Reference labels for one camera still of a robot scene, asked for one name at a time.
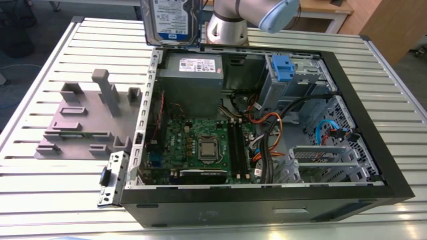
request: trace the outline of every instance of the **power supply label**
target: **power supply label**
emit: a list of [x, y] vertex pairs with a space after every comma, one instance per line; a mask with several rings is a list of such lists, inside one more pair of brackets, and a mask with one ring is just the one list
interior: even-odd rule
[[156, 32], [164, 39], [183, 40], [188, 35], [187, 1], [152, 0]]
[[179, 60], [179, 71], [215, 73], [215, 60], [183, 58]]

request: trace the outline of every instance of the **hard drive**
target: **hard drive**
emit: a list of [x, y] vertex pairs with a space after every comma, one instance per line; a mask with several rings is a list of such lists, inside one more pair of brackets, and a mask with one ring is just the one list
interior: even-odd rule
[[199, 46], [200, 0], [140, 0], [140, 6], [148, 45]]

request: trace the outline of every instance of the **ram slot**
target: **ram slot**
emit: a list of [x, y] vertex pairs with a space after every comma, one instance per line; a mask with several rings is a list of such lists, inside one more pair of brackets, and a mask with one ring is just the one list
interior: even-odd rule
[[238, 157], [239, 162], [239, 173], [240, 178], [248, 178], [248, 163], [247, 163], [247, 157], [246, 157], [246, 139], [243, 136], [243, 130], [242, 130], [242, 124], [235, 124], [234, 127], [234, 137], [235, 137], [235, 153]]
[[236, 153], [236, 138], [235, 138], [235, 123], [234, 122], [228, 122], [228, 124], [227, 124], [227, 135], [228, 135], [231, 175], [234, 177], [238, 177], [239, 159], [238, 159], [238, 153]]

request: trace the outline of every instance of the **red cable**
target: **red cable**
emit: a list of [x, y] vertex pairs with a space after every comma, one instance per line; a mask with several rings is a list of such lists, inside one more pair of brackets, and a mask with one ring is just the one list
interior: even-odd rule
[[161, 115], [163, 115], [163, 107], [165, 104], [165, 91], [161, 92], [161, 107], [160, 107], [160, 113], [159, 113], [159, 118], [157, 118], [157, 122], [155, 124], [155, 129], [153, 129], [153, 134], [152, 134], [152, 138], [149, 140], [149, 142], [147, 144], [149, 144], [152, 142], [152, 140], [155, 140], [156, 134], [157, 134], [157, 130], [159, 130], [159, 124], [161, 121]]

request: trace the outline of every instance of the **green motherboard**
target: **green motherboard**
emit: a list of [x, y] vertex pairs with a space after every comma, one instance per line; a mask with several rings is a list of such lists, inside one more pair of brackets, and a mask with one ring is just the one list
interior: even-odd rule
[[[242, 123], [242, 132], [247, 146], [248, 138], [254, 134], [254, 125]], [[247, 149], [244, 149], [244, 159], [250, 169]], [[144, 170], [144, 175], [149, 174], [151, 184], [173, 184], [171, 179], [183, 169], [227, 171], [226, 183], [251, 183], [251, 179], [244, 176], [232, 175], [228, 122], [223, 120], [169, 120], [165, 130], [164, 152], [163, 154], [149, 152], [148, 161], [152, 166]]]

